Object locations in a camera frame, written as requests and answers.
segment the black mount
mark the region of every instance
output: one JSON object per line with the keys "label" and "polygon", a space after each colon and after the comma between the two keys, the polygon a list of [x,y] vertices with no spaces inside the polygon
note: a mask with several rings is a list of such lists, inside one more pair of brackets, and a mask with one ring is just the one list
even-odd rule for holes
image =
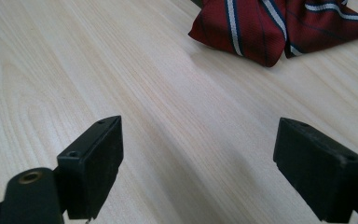
{"label": "black mount", "polygon": [[281,118],[274,159],[320,220],[358,213],[358,154],[306,123]]}
{"label": "black mount", "polygon": [[121,117],[91,125],[57,157],[58,167],[22,172],[7,184],[0,224],[63,223],[98,216],[123,161]]}

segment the small hole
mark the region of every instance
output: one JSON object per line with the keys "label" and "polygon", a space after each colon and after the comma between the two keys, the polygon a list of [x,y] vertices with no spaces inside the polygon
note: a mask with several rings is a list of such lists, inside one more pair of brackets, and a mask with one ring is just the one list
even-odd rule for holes
{"label": "small hole", "polygon": [[36,180],[40,179],[41,176],[42,176],[42,173],[39,172],[39,171],[30,172],[30,173],[20,177],[19,183],[21,183],[21,184],[31,184],[31,183],[35,182]]}
{"label": "small hole", "polygon": [[76,151],[70,151],[67,155],[68,155],[69,157],[78,157],[78,156],[79,156],[79,153],[76,152]]}

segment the light wood surface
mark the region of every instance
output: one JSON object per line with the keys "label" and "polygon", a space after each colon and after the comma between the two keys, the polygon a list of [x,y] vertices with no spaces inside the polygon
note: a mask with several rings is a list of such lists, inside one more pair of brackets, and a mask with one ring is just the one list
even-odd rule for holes
{"label": "light wood surface", "polygon": [[320,223],[272,161],[278,122],[358,153],[358,41],[264,68],[188,37],[199,11],[0,1],[0,201],[13,175],[56,167],[93,122],[121,115],[125,158],[93,223]]}

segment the folded tie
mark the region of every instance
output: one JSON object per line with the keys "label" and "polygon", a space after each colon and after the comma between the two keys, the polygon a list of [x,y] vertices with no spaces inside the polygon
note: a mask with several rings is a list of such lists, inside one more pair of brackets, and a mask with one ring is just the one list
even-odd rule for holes
{"label": "folded tie", "polygon": [[202,10],[189,35],[212,48],[271,67],[283,50],[291,58],[357,39],[358,13],[346,3],[202,0]]}

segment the fabric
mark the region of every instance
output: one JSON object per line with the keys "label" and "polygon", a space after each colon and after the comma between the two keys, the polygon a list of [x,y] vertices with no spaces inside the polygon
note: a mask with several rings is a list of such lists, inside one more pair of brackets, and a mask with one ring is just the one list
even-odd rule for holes
{"label": "fabric", "polygon": [[189,35],[264,66],[358,38],[347,0],[202,0]]}

